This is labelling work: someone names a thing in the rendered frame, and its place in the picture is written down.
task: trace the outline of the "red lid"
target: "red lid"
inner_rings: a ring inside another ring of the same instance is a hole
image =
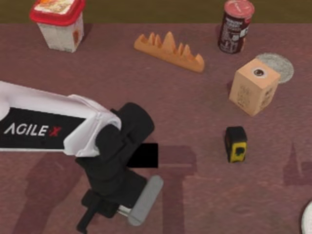
[[[37,23],[45,23],[56,26],[68,26],[73,24],[81,14],[85,6],[85,0],[74,0],[66,14],[57,14],[35,10],[41,0],[37,0],[33,5],[29,17]]]
[[[248,18],[254,14],[254,5],[248,0],[228,0],[224,10],[235,18]]]

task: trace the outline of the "red letter x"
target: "red letter x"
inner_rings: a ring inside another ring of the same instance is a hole
[[[50,137],[57,137],[59,134],[59,131],[61,130],[61,127],[53,127],[53,130],[50,130]]]

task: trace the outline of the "gray round disc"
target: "gray round disc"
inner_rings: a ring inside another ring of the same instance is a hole
[[[293,77],[294,69],[292,63],[281,55],[263,53],[258,55],[256,59],[259,59],[261,62],[281,74],[281,79],[279,80],[280,84],[286,83]]]

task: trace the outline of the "agilex logo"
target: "agilex logo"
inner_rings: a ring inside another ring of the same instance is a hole
[[[12,123],[4,132],[5,135],[23,135],[32,137],[57,137],[62,130],[59,126],[16,124]]]

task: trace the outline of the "brown tabletop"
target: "brown tabletop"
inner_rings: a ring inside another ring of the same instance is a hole
[[[49,50],[34,24],[0,25],[1,80],[63,95],[78,94],[119,108],[141,105],[160,144],[165,187],[145,224],[130,227],[117,215],[94,219],[90,234],[299,234],[312,198],[312,27],[253,24],[245,51],[216,46],[215,24],[95,24],[74,54]],[[141,34],[172,31],[206,61],[202,74],[133,49]],[[273,102],[249,117],[228,101],[235,71],[264,52],[294,65],[291,81]],[[242,125],[246,161],[229,164],[222,134]],[[62,154],[0,154],[1,234],[71,234],[85,208],[88,181]]]

